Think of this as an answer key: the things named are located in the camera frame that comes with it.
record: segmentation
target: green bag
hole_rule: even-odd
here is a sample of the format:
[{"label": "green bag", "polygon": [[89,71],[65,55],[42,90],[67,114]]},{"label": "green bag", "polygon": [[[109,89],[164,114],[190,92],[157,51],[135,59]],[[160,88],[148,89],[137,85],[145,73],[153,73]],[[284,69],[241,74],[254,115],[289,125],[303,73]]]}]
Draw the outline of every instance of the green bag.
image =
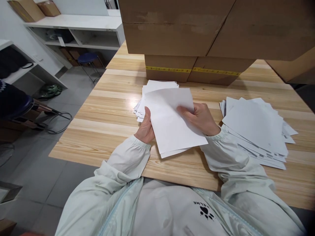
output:
[{"label": "green bag", "polygon": [[46,101],[60,95],[62,87],[59,85],[44,85],[41,87],[38,95],[36,96],[40,101]]}]

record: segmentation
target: hand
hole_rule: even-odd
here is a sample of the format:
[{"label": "hand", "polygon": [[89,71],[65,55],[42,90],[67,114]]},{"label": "hand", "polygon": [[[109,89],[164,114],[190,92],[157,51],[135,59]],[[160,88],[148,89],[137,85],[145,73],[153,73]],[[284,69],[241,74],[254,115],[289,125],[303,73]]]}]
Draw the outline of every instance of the hand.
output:
[{"label": "hand", "polygon": [[207,104],[194,103],[195,111],[190,111],[185,107],[177,107],[177,111],[188,120],[193,126],[199,128],[207,136],[215,136],[220,133],[221,129],[214,122]]},{"label": "hand", "polygon": [[135,137],[139,139],[140,141],[148,144],[155,138],[155,135],[153,132],[151,121],[150,121],[150,118],[151,118],[150,109],[147,107],[144,107],[144,109],[145,109],[145,116],[137,133],[135,133]]}]

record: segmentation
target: elastic cuff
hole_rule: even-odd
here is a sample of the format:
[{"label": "elastic cuff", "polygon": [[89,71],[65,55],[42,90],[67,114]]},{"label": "elastic cuff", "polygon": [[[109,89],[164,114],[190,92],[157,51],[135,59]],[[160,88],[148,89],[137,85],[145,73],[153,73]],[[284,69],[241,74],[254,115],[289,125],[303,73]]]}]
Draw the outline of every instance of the elastic cuff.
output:
[{"label": "elastic cuff", "polygon": [[140,146],[140,147],[143,147],[143,148],[148,149],[148,150],[150,150],[150,148],[151,148],[151,145],[150,145],[150,144],[146,144],[146,143],[140,141],[140,140],[137,139],[134,135],[132,135],[132,136],[130,137],[130,139],[131,139],[131,141],[133,141],[135,144],[137,144],[137,145]]},{"label": "elastic cuff", "polygon": [[206,139],[212,140],[212,141],[220,141],[221,139],[223,139],[227,135],[227,132],[223,130],[221,127],[220,129],[221,129],[220,133],[218,133],[215,136],[206,136]]}]

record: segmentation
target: light green jacket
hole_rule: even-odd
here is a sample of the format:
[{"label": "light green jacket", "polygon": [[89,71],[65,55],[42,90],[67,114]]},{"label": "light green jacket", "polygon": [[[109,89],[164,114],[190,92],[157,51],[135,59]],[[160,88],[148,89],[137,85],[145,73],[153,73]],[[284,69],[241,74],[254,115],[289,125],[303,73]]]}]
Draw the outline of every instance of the light green jacket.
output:
[{"label": "light green jacket", "polygon": [[[224,184],[221,198],[192,188],[216,213],[229,235],[302,235],[296,214],[276,194],[263,167],[238,149],[233,136],[221,131],[201,146],[212,171]],[[69,196],[56,236],[131,235],[141,174],[150,145],[134,136],[126,139],[103,161],[94,177],[84,180]]]}]

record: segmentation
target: wooden table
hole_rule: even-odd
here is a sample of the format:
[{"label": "wooden table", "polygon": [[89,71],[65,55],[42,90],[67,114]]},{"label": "wooden table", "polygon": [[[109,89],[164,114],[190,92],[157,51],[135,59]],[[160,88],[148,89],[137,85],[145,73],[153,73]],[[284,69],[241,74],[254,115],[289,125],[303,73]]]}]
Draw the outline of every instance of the wooden table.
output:
[{"label": "wooden table", "polygon": [[[56,144],[50,157],[100,166],[113,150],[139,126],[133,108],[147,83],[144,55],[128,54],[126,43],[107,66],[79,112]],[[191,89],[194,102],[208,104],[217,123],[222,120],[219,102],[227,96],[261,97],[296,131],[296,144],[287,144],[287,170],[264,166],[275,181],[277,194],[288,205],[314,209],[315,115],[263,60],[257,60],[230,86],[179,83]],[[145,177],[219,191],[221,181],[210,171],[199,147],[161,159],[156,143],[142,174]]]}]

